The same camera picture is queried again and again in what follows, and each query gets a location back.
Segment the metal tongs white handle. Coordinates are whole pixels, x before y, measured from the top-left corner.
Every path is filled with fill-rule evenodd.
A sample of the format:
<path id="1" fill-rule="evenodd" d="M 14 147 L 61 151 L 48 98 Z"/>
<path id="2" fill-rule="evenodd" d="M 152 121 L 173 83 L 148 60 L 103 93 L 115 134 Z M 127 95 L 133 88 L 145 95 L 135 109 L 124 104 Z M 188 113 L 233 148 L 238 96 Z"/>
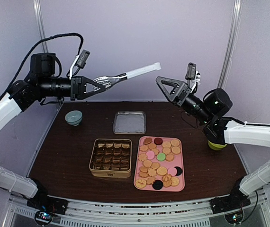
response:
<path id="1" fill-rule="evenodd" d="M 156 62 L 154 64 L 145 66 L 145 67 L 141 67 L 117 76 L 112 76 L 112 77 L 108 77 L 108 76 L 102 76 L 102 77 L 98 77 L 96 79 L 94 79 L 93 81 L 103 85 L 105 87 L 106 90 L 110 89 L 112 86 L 114 86 L 115 84 L 122 82 L 124 80 L 128 80 L 137 76 L 141 76 L 144 75 L 146 73 L 150 73 L 150 72 L 154 72 L 157 70 L 161 69 L 161 64 L 159 62 Z"/>

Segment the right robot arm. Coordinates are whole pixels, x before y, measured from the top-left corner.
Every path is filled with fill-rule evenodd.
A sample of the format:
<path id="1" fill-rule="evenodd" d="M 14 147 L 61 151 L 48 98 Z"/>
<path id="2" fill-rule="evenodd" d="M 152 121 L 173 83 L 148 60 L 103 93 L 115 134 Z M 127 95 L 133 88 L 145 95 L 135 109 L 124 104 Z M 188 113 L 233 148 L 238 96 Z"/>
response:
<path id="1" fill-rule="evenodd" d="M 157 77 L 156 84 L 166 99 L 193 116 L 201 126 L 208 141 L 214 144 L 248 144 L 270 148 L 270 123 L 243 122 L 225 114 L 233 103 L 221 88 L 210 90 L 200 100 L 183 81 Z M 239 179 L 226 204 L 236 209 L 257 189 L 270 183 L 270 160 L 254 172 Z"/>

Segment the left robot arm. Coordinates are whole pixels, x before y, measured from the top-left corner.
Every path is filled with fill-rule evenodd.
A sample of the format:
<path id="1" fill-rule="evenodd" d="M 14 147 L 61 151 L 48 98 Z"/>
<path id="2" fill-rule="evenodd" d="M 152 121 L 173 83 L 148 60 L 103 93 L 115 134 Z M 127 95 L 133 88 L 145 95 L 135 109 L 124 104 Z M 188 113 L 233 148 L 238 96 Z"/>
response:
<path id="1" fill-rule="evenodd" d="M 41 102 L 46 97 L 84 100 L 105 92 L 123 80 L 161 69 L 157 62 L 118 76 L 101 76 L 95 79 L 78 76 L 77 73 L 84 68 L 89 54 L 88 51 L 78 54 L 64 78 L 54 76 L 54 64 L 59 62 L 55 53 L 34 54 L 27 77 L 10 85 L 0 99 L 0 131 L 35 101 Z M 52 205 L 47 190 L 38 180 L 22 177 L 1 166 L 0 188 L 21 194 L 41 210 L 47 210 Z"/>

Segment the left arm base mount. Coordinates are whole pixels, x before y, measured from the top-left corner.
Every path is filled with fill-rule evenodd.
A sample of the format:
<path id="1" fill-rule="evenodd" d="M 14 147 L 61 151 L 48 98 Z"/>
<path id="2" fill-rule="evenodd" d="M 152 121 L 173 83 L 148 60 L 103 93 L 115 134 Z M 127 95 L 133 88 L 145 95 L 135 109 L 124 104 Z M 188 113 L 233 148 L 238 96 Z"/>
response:
<path id="1" fill-rule="evenodd" d="M 27 198 L 27 206 L 35 208 L 37 210 L 48 211 L 53 214 L 64 215 L 68 207 L 68 201 L 49 196 L 44 202 Z"/>

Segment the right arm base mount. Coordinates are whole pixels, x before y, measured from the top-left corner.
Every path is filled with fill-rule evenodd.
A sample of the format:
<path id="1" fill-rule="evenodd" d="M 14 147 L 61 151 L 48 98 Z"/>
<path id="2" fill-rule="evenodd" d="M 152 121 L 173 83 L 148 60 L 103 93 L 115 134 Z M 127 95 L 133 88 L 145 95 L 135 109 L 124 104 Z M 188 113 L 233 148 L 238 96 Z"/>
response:
<path id="1" fill-rule="evenodd" d="M 248 198 L 239 200 L 238 198 L 232 198 L 230 196 L 215 197 L 210 200 L 210 206 L 213 214 L 237 210 L 242 207 L 249 206 L 250 204 L 251 201 Z"/>

